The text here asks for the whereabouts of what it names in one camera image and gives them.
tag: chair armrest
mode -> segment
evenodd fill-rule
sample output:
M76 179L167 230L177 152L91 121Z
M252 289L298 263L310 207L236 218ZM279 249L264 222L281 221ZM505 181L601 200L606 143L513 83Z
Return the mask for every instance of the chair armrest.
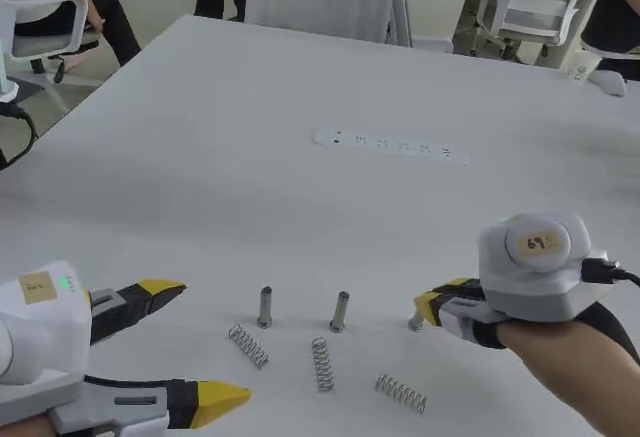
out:
M8 0L8 3L17 8L23 7L40 7L41 5L62 4L63 2L74 2L78 5L79 1L87 3L86 0Z
M491 28L487 29L490 34L495 34L500 30L500 26L504 21L504 14L506 13L506 5L505 0L495 0L496 1L496 13L493 16L493 21L491 22ZM480 0L480 5L478 6L478 17L477 22L480 26L485 27L484 23L484 14L487 12L487 6L489 5L489 0Z
M80 48L82 34L84 33L87 22L87 14L89 13L89 3L87 0L10 0L8 2L18 9L72 2L76 6L76 15L73 21L73 29L71 30L71 40L67 47L60 49L60 53L75 52Z

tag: yellow tip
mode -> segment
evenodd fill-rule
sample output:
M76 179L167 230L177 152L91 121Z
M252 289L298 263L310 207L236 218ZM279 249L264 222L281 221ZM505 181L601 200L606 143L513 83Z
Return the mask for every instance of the yellow tip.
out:
M191 428L198 429L246 404L251 398L249 389L242 389L223 382L198 382L198 409Z
M436 292L426 292L413 299L413 303L416 305L418 312L420 312L422 317L424 317L424 319L431 325L438 325L436 317L433 314L433 309L431 308L431 302L439 295L441 294Z
M164 292L169 289L186 288L186 285L182 282L175 282L173 280L145 279L139 281L138 285L151 295L158 295L160 292Z

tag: coil spring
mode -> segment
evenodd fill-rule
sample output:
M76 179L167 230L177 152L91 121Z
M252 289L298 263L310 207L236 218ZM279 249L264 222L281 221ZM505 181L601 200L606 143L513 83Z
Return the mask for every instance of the coil spring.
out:
M258 369L264 367L269 361L269 356L253 337L240 324L235 324L229 329L229 338L238 346L240 350L249 357Z
M387 374L380 374L376 380L376 390L387 394L393 400L405 405L420 414L424 413L427 407L427 398L421 393L404 386L393 377Z
M333 389L333 371L329 358L329 346L324 337L318 337L311 341L311 353L315 364L316 385L320 392L328 392Z

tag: white power strip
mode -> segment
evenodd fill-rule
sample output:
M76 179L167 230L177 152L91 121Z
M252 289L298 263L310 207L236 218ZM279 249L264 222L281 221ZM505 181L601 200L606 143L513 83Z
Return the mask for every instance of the white power strip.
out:
M318 145L349 147L401 155L403 157L426 158L461 165L469 165L469 158L451 147L416 142L406 139L374 137L360 132L337 129L316 129L311 140Z

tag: floor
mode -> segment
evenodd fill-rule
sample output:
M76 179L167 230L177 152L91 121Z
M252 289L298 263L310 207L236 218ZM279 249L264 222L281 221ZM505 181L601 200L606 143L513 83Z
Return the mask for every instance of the floor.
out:
M192 13L195 5L195 0L121 0L121 2L143 46L164 32L176 19L184 14ZM469 0L467 7L469 11L463 14L460 28L469 28L473 25L471 9L477 8L477 2ZM232 0L227 0L226 8L228 10L225 17L232 17L234 15ZM462 33L456 37L456 53L468 53L470 42L470 33ZM483 58L499 58L498 52L497 47L483 42L478 55ZM26 66L15 63L7 63L7 65L9 75L16 75L16 72L28 70ZM82 61L68 73L79 77L106 80L117 69L118 65L113 53L104 43L85 55ZM88 89L70 86L61 86L59 90L65 102L72 107L78 105L91 93ZM63 117L44 92L27 99L21 105L33 117L39 135L43 135ZM8 158L20 152L26 145L28 138L29 132L23 123L12 119L0 119L0 148Z

